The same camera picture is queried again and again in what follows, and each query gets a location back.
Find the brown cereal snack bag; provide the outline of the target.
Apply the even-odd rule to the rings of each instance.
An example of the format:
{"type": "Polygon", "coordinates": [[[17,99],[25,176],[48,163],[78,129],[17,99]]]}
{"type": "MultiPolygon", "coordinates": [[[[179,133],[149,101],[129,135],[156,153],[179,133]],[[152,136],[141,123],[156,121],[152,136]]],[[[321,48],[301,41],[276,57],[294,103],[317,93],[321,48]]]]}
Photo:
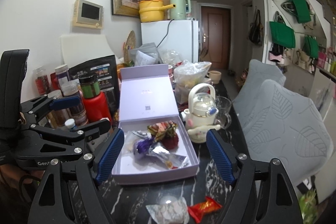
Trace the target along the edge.
{"type": "Polygon", "coordinates": [[[148,132],[152,135],[155,141],[161,141],[167,138],[175,138],[177,124],[173,121],[158,122],[147,126],[148,132]]]}

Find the brown entrance door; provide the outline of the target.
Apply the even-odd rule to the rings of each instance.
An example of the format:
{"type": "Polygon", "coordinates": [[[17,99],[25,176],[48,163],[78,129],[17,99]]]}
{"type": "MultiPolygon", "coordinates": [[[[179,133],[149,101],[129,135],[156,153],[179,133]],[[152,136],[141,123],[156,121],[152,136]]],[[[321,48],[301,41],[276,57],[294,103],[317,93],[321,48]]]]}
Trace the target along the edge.
{"type": "Polygon", "coordinates": [[[231,9],[201,7],[200,61],[209,61],[213,69],[228,69],[231,50],[231,9]]]}

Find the silver foil snack packet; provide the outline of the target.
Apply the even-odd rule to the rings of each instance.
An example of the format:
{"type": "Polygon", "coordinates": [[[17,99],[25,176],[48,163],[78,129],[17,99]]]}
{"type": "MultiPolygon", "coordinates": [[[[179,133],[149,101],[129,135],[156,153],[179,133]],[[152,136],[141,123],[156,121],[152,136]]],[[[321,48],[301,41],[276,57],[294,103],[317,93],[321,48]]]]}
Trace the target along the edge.
{"type": "MultiPolygon", "coordinates": [[[[136,141],[138,141],[139,139],[146,139],[150,137],[146,132],[131,131],[130,133],[132,136],[137,137],[136,141]]],[[[149,156],[146,158],[150,157],[159,160],[166,166],[167,169],[183,168],[189,164],[189,159],[187,156],[172,153],[169,150],[165,149],[161,142],[155,140],[149,150],[149,156]]]]}

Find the light blue leaf chair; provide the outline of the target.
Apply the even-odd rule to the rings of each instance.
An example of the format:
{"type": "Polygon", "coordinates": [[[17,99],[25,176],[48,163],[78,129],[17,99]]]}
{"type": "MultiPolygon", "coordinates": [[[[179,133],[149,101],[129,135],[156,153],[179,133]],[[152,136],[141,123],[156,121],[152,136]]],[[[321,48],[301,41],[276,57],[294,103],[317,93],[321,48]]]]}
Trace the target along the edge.
{"type": "Polygon", "coordinates": [[[318,173],[334,149],[314,102],[274,80],[261,84],[243,132],[250,157],[278,158],[293,186],[318,173]]]}

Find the wall intercom panel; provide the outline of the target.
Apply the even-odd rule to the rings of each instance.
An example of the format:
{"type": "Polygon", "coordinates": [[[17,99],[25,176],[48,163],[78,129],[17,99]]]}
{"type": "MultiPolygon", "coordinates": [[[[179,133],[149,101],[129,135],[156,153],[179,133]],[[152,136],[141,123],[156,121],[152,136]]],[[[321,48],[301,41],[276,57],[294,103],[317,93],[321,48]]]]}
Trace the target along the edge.
{"type": "Polygon", "coordinates": [[[73,10],[72,26],[102,29],[104,8],[98,4],[76,0],[73,10]]]}

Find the white patterned pastry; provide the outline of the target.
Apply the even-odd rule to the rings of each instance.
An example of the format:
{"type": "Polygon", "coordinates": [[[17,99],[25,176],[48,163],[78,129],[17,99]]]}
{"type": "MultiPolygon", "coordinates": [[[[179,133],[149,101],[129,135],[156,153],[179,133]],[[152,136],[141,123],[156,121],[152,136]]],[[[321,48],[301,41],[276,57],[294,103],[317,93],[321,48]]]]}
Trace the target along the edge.
{"type": "Polygon", "coordinates": [[[190,216],[184,197],[165,204],[146,205],[150,217],[157,224],[189,223],[190,216]]]}

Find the purple tassel sachet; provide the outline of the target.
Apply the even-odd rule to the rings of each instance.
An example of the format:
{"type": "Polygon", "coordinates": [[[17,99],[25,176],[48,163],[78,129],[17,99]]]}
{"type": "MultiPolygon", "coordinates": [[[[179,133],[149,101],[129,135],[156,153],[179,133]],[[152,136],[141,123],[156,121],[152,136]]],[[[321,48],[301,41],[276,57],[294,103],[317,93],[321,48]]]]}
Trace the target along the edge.
{"type": "Polygon", "coordinates": [[[133,145],[133,157],[136,161],[149,156],[149,150],[154,143],[154,138],[139,139],[133,145]]]}

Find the white refrigerator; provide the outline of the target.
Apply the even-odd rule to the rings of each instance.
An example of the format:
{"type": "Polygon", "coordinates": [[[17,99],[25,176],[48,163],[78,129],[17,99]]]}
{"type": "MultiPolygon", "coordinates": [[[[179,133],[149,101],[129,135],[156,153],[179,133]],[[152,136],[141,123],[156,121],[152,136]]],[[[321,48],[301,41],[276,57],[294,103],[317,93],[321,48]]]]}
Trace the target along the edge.
{"type": "Polygon", "coordinates": [[[141,23],[142,44],[154,43],[159,53],[178,52],[183,60],[199,59],[199,22],[197,20],[161,20],[141,23]]]}

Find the blue effervescent tablet tube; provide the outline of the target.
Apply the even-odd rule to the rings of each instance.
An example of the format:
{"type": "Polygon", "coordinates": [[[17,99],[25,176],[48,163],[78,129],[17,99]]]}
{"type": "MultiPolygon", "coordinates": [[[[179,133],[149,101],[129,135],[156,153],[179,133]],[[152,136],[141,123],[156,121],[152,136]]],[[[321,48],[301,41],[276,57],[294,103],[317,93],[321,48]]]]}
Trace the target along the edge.
{"type": "Polygon", "coordinates": [[[77,129],[75,120],[73,118],[70,118],[70,119],[66,120],[64,125],[70,131],[75,131],[77,129]]]}

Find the clear plastic food bag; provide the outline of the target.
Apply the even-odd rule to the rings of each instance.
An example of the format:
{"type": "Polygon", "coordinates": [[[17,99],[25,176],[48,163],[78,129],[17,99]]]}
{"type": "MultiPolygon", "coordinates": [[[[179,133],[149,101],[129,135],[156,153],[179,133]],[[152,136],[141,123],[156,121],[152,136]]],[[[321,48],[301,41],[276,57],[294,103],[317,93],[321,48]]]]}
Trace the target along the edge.
{"type": "Polygon", "coordinates": [[[182,65],[174,69],[174,93],[178,104],[188,102],[190,90],[204,81],[211,65],[212,63],[208,61],[191,63],[185,60],[182,65]]]}

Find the red foil snack packet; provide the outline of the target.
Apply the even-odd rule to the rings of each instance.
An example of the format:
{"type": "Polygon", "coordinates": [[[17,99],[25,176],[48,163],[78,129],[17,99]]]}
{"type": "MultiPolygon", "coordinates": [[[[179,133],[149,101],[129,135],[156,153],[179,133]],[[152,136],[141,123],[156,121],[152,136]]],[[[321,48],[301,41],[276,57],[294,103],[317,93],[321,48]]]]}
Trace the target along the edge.
{"type": "Polygon", "coordinates": [[[206,196],[205,199],[204,202],[197,203],[187,208],[189,215],[195,223],[201,223],[206,214],[216,212],[222,208],[222,205],[213,198],[206,196]]]}

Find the green lidded jar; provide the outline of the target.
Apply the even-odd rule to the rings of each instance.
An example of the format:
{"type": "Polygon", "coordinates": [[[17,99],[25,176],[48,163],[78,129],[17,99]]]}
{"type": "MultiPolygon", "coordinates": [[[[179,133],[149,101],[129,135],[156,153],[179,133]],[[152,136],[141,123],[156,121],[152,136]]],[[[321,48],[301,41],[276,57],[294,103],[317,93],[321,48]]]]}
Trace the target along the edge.
{"type": "Polygon", "coordinates": [[[101,92],[96,73],[79,77],[79,83],[85,99],[95,98],[101,92]]]}

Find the clear glass mug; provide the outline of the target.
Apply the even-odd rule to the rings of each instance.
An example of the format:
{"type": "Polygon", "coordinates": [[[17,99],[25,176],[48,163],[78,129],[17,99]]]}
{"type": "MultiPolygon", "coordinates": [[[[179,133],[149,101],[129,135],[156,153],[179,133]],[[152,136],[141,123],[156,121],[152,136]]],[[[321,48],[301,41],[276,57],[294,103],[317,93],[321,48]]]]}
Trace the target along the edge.
{"type": "Polygon", "coordinates": [[[232,118],[230,116],[232,102],[229,98],[224,96],[217,96],[215,102],[219,111],[217,114],[216,123],[219,124],[222,129],[226,130],[229,128],[232,122],[232,118]]]}

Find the white cinnamoroll kettle bottle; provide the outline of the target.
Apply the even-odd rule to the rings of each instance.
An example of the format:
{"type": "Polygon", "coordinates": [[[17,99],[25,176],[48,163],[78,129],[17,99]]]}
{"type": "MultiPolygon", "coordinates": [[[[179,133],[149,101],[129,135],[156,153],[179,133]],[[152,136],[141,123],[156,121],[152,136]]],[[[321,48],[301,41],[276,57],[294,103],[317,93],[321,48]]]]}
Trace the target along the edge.
{"type": "Polygon", "coordinates": [[[221,129],[215,120],[219,112],[215,102],[216,92],[212,85],[201,83],[189,92],[185,114],[185,128],[193,143],[205,143],[210,129],[221,129]]]}

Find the lavender gift box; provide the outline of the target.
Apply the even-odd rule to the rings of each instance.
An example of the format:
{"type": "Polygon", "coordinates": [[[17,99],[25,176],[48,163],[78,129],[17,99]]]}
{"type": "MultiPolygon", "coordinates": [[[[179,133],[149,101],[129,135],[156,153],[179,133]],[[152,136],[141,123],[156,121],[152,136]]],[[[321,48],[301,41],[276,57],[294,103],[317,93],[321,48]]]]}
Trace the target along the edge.
{"type": "Polygon", "coordinates": [[[199,160],[180,119],[166,64],[122,68],[119,128],[125,133],[125,143],[112,170],[119,185],[139,185],[168,182],[193,177],[199,160]],[[168,169],[159,159],[147,156],[135,159],[130,131],[147,132],[158,122],[177,124],[179,142],[173,153],[185,156],[185,165],[168,169]]]}

